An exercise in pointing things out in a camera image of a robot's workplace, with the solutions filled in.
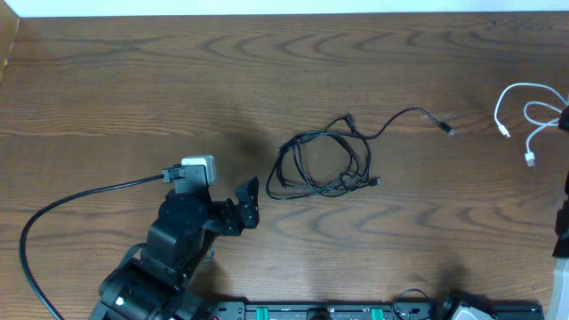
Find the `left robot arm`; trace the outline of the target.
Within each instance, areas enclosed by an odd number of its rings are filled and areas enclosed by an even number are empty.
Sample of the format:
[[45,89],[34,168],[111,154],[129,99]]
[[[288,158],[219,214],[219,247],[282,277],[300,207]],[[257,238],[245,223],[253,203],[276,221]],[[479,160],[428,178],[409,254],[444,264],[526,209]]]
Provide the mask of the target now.
[[134,245],[103,281],[93,319],[208,319],[212,304],[190,292],[199,265],[220,236],[260,222],[259,181],[236,188],[236,201],[213,201],[205,178],[177,178],[147,240]]

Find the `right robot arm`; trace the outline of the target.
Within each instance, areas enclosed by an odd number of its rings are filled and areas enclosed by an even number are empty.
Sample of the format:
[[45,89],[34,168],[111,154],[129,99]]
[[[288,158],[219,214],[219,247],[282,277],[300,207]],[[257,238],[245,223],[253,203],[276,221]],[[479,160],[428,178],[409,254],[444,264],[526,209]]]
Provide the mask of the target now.
[[557,211],[554,281],[547,320],[568,320],[568,199]]

